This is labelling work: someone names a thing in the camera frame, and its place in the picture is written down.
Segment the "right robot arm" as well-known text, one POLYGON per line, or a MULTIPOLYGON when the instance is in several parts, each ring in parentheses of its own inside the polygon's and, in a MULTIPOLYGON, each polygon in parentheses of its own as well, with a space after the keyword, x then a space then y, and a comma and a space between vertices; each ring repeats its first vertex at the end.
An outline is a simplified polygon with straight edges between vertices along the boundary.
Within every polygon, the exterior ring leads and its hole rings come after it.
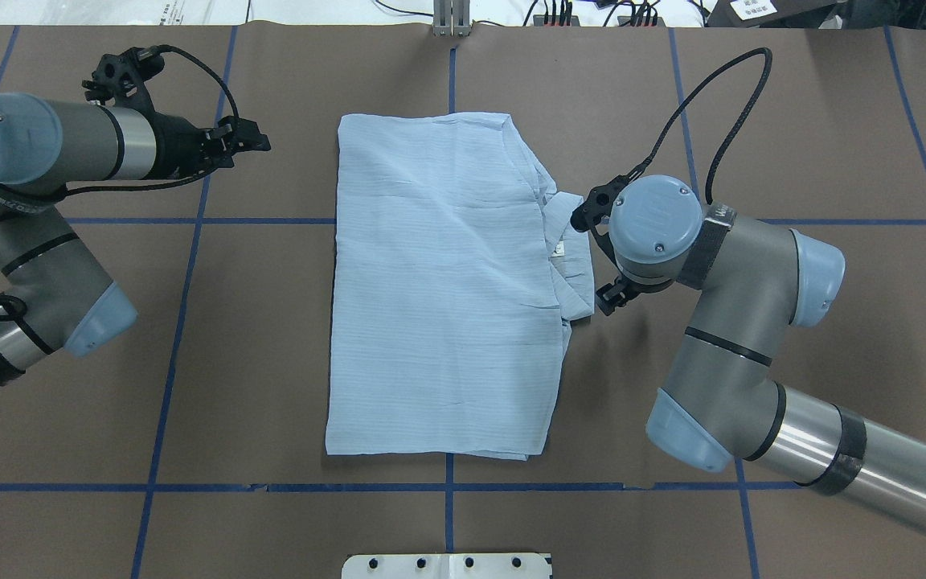
POLYGON ((676 283, 699 292, 646 422, 656 447, 707 472, 758 462, 926 534, 926 444, 768 376, 787 330, 817 325, 837 297, 838 247, 702 205, 666 175, 617 176, 570 223, 617 268, 596 291, 602 313, 676 283))

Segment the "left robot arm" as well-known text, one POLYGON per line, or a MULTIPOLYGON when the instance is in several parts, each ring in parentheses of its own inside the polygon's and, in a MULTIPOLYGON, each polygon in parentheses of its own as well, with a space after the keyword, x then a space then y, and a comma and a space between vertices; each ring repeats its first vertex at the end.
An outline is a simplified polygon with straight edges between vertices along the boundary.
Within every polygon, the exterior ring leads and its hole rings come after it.
POLYGON ((257 122, 231 112, 199 128, 157 111, 146 82, 175 45, 131 47, 100 58, 82 82, 84 103, 0 92, 0 387, 56 351, 80 358, 124 333, 138 313, 56 209, 74 195, 183 187, 271 150, 257 122))

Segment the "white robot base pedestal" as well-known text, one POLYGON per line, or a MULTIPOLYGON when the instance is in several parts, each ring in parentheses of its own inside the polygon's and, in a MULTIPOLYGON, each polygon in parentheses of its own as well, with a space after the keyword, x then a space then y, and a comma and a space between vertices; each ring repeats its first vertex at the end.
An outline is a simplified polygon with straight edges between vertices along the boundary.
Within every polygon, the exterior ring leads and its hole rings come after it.
POLYGON ((342 578, 552 578, 551 556, 537 552, 359 554, 342 578))

